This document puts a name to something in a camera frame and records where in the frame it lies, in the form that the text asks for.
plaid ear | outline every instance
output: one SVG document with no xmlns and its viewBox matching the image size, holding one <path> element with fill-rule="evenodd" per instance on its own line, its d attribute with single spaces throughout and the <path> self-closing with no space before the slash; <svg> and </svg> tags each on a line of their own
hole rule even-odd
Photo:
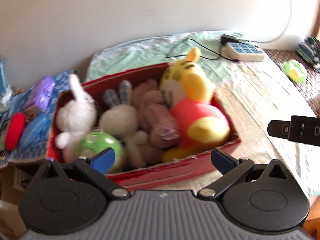
<svg viewBox="0 0 320 240">
<path fill-rule="evenodd" d="M 118 88 L 121 103 L 131 105 L 132 85 L 130 81 L 123 80 Z"/>
<path fill-rule="evenodd" d="M 114 89 L 107 89 L 103 94 L 103 101 L 110 108 L 113 106 L 118 106 L 120 103 L 117 92 Z"/>
</svg>

red box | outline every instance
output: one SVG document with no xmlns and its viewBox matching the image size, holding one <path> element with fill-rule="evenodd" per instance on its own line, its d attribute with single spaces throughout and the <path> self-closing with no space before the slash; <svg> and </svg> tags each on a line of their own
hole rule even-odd
<svg viewBox="0 0 320 240">
<path fill-rule="evenodd" d="M 103 109 L 105 111 L 107 107 L 102 101 L 102 95 L 106 89 L 117 88 L 119 83 L 123 80 L 129 80 L 133 87 L 147 81 L 148 79 L 155 79 L 159 82 L 164 70 L 166 70 L 168 65 L 168 63 L 163 63 L 131 69 L 125 72 L 104 76 L 102 78 L 84 83 L 82 86 L 100 104 L 101 107 L 105 107 L 105 109 Z M 63 107 L 71 99 L 73 99 L 73 96 L 70 90 L 61 93 L 58 97 L 47 148 L 47 157 L 54 157 L 59 162 L 62 161 L 62 158 L 60 151 L 55 147 L 54 144 L 54 139 L 59 133 L 59 130 L 55 125 L 55 119 L 57 110 L 60 107 Z M 231 127 L 230 137 L 228 142 L 221 146 L 220 149 L 223 149 L 226 153 L 231 154 L 241 141 L 236 133 L 230 117 L 226 114 L 225 110 L 220 104 L 220 101 L 215 96 L 213 97 L 211 104 L 218 107 L 226 115 L 229 121 Z M 208 151 L 200 153 L 196 156 L 189 156 L 177 162 L 160 163 L 147 168 L 135 169 L 128 172 L 121 172 L 106 176 L 131 191 L 135 189 L 157 187 L 183 179 L 189 179 L 213 170 L 215 170 L 215 167 L 211 164 L 211 153 Z"/>
</svg>

red oval object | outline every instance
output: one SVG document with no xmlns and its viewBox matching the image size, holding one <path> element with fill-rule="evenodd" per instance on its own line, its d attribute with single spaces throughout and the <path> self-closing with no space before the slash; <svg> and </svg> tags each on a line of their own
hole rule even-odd
<svg viewBox="0 0 320 240">
<path fill-rule="evenodd" d="M 13 150 L 19 143 L 20 137 L 26 124 L 26 116 L 23 113 L 15 113 L 10 121 L 5 146 Z"/>
</svg>

blue oval object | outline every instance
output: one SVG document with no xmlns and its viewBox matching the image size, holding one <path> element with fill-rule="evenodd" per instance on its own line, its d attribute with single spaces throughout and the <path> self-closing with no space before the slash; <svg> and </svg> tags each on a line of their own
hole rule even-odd
<svg viewBox="0 0 320 240">
<path fill-rule="evenodd" d="M 40 114 L 35 119 L 33 119 L 30 124 L 24 129 L 23 134 L 20 138 L 19 147 L 22 149 L 27 148 L 45 127 L 47 121 L 47 114 Z"/>
</svg>

gray ribbed surface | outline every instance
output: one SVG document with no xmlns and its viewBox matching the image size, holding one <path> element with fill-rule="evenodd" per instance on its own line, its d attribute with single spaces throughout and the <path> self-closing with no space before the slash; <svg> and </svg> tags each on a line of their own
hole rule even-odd
<svg viewBox="0 0 320 240">
<path fill-rule="evenodd" d="M 129 200 L 111 203 L 91 226 L 65 236 L 28 231 L 23 240 L 303 240 L 302 231 L 278 236 L 247 232 L 231 224 L 214 202 L 191 191 L 136 191 Z"/>
</svg>

